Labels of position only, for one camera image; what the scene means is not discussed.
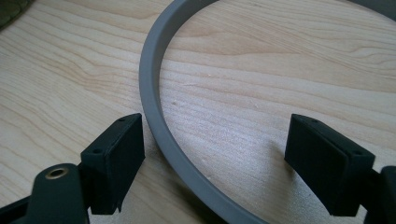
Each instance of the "gray plastic band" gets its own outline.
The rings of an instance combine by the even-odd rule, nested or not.
[[[210,209],[229,223],[266,223],[217,189],[187,158],[169,131],[160,102],[163,55],[177,30],[192,15],[217,0],[175,0],[148,33],[139,65],[139,88],[148,125],[165,158],[180,178]],[[396,19],[396,0],[352,0]]]

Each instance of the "light wood surface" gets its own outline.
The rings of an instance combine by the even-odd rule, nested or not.
[[[138,65],[166,0],[37,0],[0,33],[0,206],[140,112]],[[331,217],[283,161],[291,113],[322,120],[396,164],[396,22],[336,0],[219,1],[163,61],[169,127],[212,183],[271,223]],[[92,223],[219,222],[177,177],[144,120],[147,158],[122,212]]]

